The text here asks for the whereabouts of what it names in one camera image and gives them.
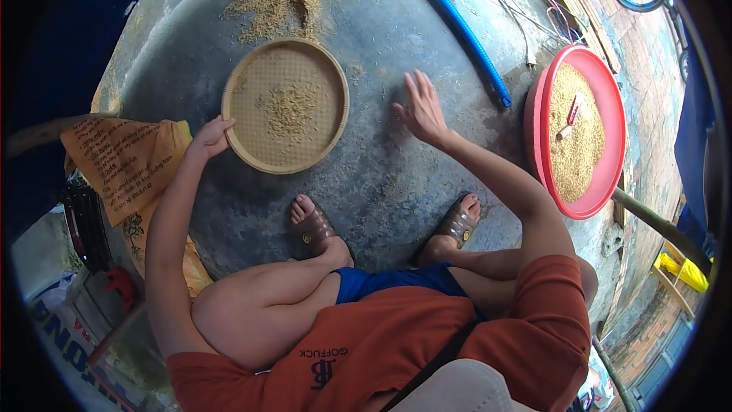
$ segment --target blue pipe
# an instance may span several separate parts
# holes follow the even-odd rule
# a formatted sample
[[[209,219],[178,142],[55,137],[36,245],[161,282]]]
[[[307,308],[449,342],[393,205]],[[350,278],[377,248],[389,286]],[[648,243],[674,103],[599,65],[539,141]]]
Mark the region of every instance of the blue pipe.
[[[506,108],[511,106],[511,96],[508,94],[508,89],[504,85],[503,80],[499,76],[498,71],[493,67],[493,63],[490,62],[488,55],[485,54],[483,46],[480,41],[476,38],[473,31],[468,27],[468,23],[462,18],[458,10],[454,7],[450,0],[431,0],[432,4],[437,8],[438,12],[441,12],[443,18],[448,24],[453,25],[454,32],[457,36],[462,38],[465,44],[468,46],[469,52],[472,52],[474,61],[479,66],[480,70],[488,77],[491,86],[499,95],[503,106]]]

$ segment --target orange shirt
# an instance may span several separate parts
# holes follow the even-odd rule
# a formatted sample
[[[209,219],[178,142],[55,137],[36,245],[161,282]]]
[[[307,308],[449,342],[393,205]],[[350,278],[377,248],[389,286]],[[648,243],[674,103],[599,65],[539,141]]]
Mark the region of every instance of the orange shirt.
[[[182,352],[167,360],[170,382],[186,412],[361,410],[377,391],[402,389],[474,318],[468,298],[389,288],[322,309],[270,372],[254,375],[222,355]],[[522,271],[509,318],[479,324],[458,358],[497,369],[518,402],[564,411],[587,377],[589,347],[578,264],[551,256]]]

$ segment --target hand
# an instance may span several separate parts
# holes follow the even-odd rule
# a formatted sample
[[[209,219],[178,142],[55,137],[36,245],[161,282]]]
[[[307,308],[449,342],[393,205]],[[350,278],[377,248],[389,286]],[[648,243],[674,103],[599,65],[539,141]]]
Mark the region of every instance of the hand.
[[[416,138],[437,146],[449,133],[442,116],[440,101],[437,99],[437,91],[427,75],[415,69],[414,77],[419,87],[414,84],[409,74],[404,74],[404,84],[410,98],[409,108],[397,103],[392,107],[399,121],[407,126]]]
[[[216,116],[213,120],[204,124],[204,127],[196,134],[188,149],[202,152],[206,159],[216,156],[229,148],[224,131],[233,127],[233,124],[233,118],[224,121],[221,119],[221,115]]]

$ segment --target red tray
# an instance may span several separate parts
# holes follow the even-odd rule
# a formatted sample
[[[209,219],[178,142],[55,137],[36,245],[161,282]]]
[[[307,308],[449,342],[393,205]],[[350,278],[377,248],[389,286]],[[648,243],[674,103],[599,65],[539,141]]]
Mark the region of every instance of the red tray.
[[[565,203],[554,184],[549,154],[549,102],[559,65],[568,63],[587,78],[605,128],[605,153],[592,172],[589,188],[579,200]],[[584,45],[559,52],[535,78],[526,97],[523,122],[526,151],[535,176],[554,198],[559,210],[572,219],[588,219],[612,197],[625,158],[625,111],[615,78],[606,64]]]

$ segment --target sandal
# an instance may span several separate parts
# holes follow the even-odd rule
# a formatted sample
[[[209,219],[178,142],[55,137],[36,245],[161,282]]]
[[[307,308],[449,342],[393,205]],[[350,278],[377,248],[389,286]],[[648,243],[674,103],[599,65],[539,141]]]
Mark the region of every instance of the sandal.
[[[333,224],[328,219],[328,216],[323,212],[323,209],[320,208],[314,200],[313,203],[316,205],[313,213],[306,216],[304,220],[293,226],[295,233],[299,237],[299,241],[305,244],[308,249],[312,249],[313,246],[323,242],[328,237],[335,237],[338,235],[338,233],[335,232]],[[351,259],[355,262],[356,256],[353,254],[351,246],[347,243],[346,246],[348,247],[348,251],[351,253]]]
[[[427,241],[429,241],[433,235],[449,235],[453,239],[457,240],[460,245],[460,249],[462,249],[468,239],[471,238],[473,232],[475,232],[475,228],[478,227],[478,223],[473,221],[473,219],[468,216],[460,206],[465,196],[467,195],[459,197],[458,200],[454,202],[453,206],[450,207],[445,216],[442,217],[437,228],[412,255],[409,263],[413,267],[417,267],[419,257],[422,256],[422,252],[425,251]]]

